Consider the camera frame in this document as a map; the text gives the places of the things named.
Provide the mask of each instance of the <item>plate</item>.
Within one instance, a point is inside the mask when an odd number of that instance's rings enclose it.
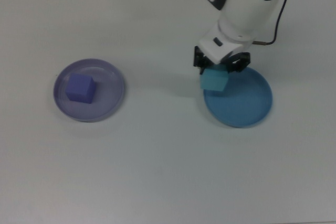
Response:
[[[224,91],[204,90],[205,103],[219,121],[232,127],[249,127],[259,123],[272,107],[272,90],[257,71],[229,74]]]
[[[92,76],[96,91],[91,104],[70,101],[65,89],[72,73]],[[67,66],[54,85],[54,100],[67,116],[81,122],[96,122],[113,114],[124,96],[124,79],[112,64],[100,59],[84,59]]]

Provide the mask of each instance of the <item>teal cube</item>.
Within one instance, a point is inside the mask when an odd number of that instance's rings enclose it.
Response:
[[[224,91],[228,79],[229,73],[224,65],[213,65],[201,75],[201,89]]]

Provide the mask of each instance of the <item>black cable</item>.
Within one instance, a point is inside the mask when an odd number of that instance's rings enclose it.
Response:
[[[279,23],[280,23],[280,19],[282,16],[282,12],[285,9],[285,5],[286,5],[287,0],[284,0],[280,14],[278,16],[278,20],[277,20],[277,24],[275,26],[275,32],[274,32],[274,38],[271,42],[263,42],[263,41],[253,41],[254,45],[261,45],[261,46],[268,46],[268,45],[272,45],[276,40],[277,40],[277,35],[278,35],[278,27],[279,27]]]

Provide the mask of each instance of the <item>purple plate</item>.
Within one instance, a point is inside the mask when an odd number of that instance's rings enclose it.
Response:
[[[92,76],[96,92],[91,104],[70,101],[65,89],[72,73]],[[99,59],[84,59],[67,66],[54,85],[54,100],[67,116],[81,122],[96,122],[113,114],[124,96],[124,79],[112,64]]]

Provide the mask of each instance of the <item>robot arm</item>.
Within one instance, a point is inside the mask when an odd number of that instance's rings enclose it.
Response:
[[[278,2],[278,0],[208,1],[221,10],[221,16],[214,27],[199,41],[197,50],[200,50],[211,64],[223,63],[228,58],[246,51]]]

